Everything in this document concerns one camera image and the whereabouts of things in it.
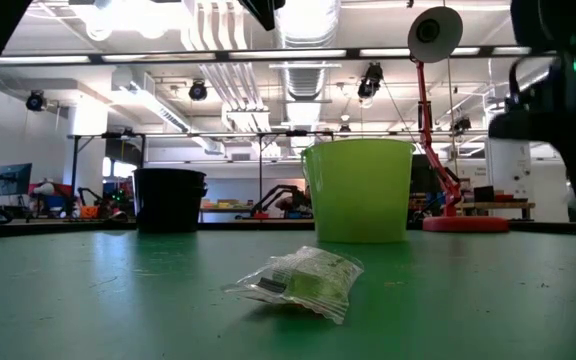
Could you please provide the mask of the lime green plastic bucket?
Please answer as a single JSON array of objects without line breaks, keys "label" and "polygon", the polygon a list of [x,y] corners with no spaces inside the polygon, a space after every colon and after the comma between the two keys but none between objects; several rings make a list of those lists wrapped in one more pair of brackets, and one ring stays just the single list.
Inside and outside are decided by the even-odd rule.
[{"label": "lime green plastic bucket", "polygon": [[320,143],[302,152],[320,242],[377,244],[406,238],[412,144],[390,139]]}]

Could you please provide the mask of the white pillar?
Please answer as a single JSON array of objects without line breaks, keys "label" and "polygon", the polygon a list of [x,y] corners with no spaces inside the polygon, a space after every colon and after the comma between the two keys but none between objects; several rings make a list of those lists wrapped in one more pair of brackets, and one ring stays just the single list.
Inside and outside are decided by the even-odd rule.
[{"label": "white pillar", "polygon": [[485,146],[488,183],[514,200],[533,199],[530,144],[526,141],[488,139]]}]

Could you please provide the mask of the silver ventilation duct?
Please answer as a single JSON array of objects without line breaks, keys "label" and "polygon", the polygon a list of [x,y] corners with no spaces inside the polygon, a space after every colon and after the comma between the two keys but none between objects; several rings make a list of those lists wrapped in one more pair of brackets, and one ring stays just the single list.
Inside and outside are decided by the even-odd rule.
[{"label": "silver ventilation duct", "polygon": [[[282,49],[324,49],[334,46],[341,0],[285,0],[275,11],[277,40]],[[286,92],[286,119],[291,127],[312,129],[319,121],[324,68],[281,70]]]}]

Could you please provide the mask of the black beam light strips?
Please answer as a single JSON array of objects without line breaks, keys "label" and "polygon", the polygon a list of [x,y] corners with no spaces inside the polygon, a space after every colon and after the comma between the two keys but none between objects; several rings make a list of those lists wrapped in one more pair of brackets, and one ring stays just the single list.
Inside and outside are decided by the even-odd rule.
[{"label": "black beam light strips", "polygon": [[0,57],[0,66],[75,66],[117,64],[355,61],[407,59],[407,48],[326,48],[279,50],[217,50],[192,52],[91,53],[57,55],[9,55]]}]

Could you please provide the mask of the black metal rack frame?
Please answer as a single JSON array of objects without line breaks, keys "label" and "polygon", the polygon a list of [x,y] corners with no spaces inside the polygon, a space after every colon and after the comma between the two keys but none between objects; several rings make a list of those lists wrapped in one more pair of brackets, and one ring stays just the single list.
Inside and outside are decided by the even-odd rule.
[{"label": "black metal rack frame", "polygon": [[143,148],[141,156],[140,156],[140,160],[139,160],[139,166],[143,167],[145,164],[145,146],[147,143],[147,136],[144,133],[135,133],[133,131],[128,131],[125,130],[124,132],[104,132],[101,134],[87,134],[87,135],[78,135],[78,134],[70,134],[67,136],[68,139],[73,141],[73,155],[72,155],[72,165],[71,165],[71,194],[70,194],[70,198],[71,198],[71,202],[72,204],[75,204],[76,201],[76,197],[77,197],[77,187],[76,187],[76,182],[77,182],[77,167],[78,167],[78,158],[79,158],[79,152],[82,151],[92,140],[95,139],[115,139],[115,140],[121,140],[121,141],[127,141],[130,139],[137,139],[139,138],[141,140],[141,146]]}]

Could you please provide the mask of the black plastic bucket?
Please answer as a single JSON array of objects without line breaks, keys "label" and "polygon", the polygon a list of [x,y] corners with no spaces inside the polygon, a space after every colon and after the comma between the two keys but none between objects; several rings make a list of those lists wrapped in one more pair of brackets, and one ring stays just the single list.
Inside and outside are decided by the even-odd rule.
[{"label": "black plastic bucket", "polygon": [[198,229],[206,174],[171,168],[139,168],[133,174],[137,229],[146,233],[193,233]]}]

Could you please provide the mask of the wooden workbench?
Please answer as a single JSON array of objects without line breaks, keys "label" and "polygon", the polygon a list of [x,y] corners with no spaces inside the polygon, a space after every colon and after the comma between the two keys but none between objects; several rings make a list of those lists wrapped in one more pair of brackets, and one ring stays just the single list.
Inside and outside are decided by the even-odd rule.
[{"label": "wooden workbench", "polygon": [[458,208],[463,209],[533,209],[536,207],[535,203],[532,202],[466,202],[459,203]]}]

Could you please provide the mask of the red desk lamp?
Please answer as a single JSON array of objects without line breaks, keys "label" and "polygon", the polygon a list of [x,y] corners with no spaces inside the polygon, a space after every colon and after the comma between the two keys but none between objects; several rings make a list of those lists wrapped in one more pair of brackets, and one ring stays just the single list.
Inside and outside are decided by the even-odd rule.
[{"label": "red desk lamp", "polygon": [[499,217],[464,216],[457,213],[461,201],[460,180],[450,175],[432,148],[432,118],[427,98],[424,67],[448,59],[459,45],[463,22],[459,13],[447,6],[436,6],[422,12],[411,25],[407,47],[415,64],[419,92],[419,124],[422,149],[444,193],[443,214],[427,217],[422,229],[447,233],[502,233],[509,230],[508,222]]}]

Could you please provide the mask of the black ceiling spotlight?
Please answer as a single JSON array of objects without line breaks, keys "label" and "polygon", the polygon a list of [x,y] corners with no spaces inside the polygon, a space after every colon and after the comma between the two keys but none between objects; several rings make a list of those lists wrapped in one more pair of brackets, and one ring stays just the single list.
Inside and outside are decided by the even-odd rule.
[{"label": "black ceiling spotlight", "polygon": [[204,101],[208,91],[203,79],[195,79],[188,91],[188,96],[192,101]]},{"label": "black ceiling spotlight", "polygon": [[25,106],[29,111],[42,112],[47,108],[47,100],[42,90],[32,90],[28,96]]},{"label": "black ceiling spotlight", "polygon": [[380,89],[383,80],[383,69],[379,62],[371,62],[360,80],[357,95],[360,99],[373,98]]}]

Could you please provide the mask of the clear green candy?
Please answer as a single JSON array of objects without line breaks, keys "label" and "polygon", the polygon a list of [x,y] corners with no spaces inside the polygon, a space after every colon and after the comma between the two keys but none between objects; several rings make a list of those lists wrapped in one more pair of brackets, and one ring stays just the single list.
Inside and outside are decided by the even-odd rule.
[{"label": "clear green candy", "polygon": [[275,305],[299,305],[341,325],[350,306],[349,294],[364,272],[351,256],[303,246],[273,256],[265,264],[221,287],[224,293]]}]

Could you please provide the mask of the computer monitor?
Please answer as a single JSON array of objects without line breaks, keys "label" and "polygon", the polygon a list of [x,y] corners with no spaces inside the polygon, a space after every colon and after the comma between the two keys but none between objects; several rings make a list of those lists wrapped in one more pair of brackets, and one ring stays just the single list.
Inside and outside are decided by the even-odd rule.
[{"label": "computer monitor", "polygon": [[31,171],[31,163],[0,166],[0,196],[27,194]]}]

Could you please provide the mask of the large black screen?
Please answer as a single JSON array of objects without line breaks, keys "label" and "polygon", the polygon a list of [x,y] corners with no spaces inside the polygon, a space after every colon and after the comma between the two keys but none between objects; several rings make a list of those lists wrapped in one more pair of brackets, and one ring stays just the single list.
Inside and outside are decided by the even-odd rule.
[{"label": "large black screen", "polygon": [[416,154],[412,158],[410,195],[423,195],[426,200],[434,200],[443,190],[434,168],[425,155]]}]

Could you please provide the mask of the green table mat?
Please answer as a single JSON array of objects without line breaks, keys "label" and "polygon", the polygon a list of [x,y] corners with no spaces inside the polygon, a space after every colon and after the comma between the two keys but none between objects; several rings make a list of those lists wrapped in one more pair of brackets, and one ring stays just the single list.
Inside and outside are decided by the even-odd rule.
[{"label": "green table mat", "polygon": [[308,231],[0,238],[0,359],[576,360],[576,236],[336,244],[364,266],[339,325],[223,292],[315,242]]}]

